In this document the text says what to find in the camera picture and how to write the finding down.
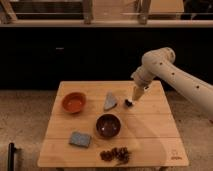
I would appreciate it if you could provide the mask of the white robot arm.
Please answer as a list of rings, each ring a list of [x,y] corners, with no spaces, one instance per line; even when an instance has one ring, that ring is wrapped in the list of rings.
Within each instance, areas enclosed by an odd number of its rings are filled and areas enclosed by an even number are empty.
[[[213,85],[177,68],[175,58],[174,50],[169,47],[146,52],[141,66],[131,75],[135,83],[132,100],[139,100],[145,88],[155,77],[159,77],[213,119]]]

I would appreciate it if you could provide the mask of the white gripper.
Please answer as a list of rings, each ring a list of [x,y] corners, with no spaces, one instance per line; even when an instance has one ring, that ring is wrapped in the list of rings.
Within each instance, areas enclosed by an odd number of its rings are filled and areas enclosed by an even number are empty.
[[[144,94],[144,88],[149,86],[154,79],[154,75],[145,68],[137,68],[131,75],[136,86],[133,88],[132,100],[138,101]]]

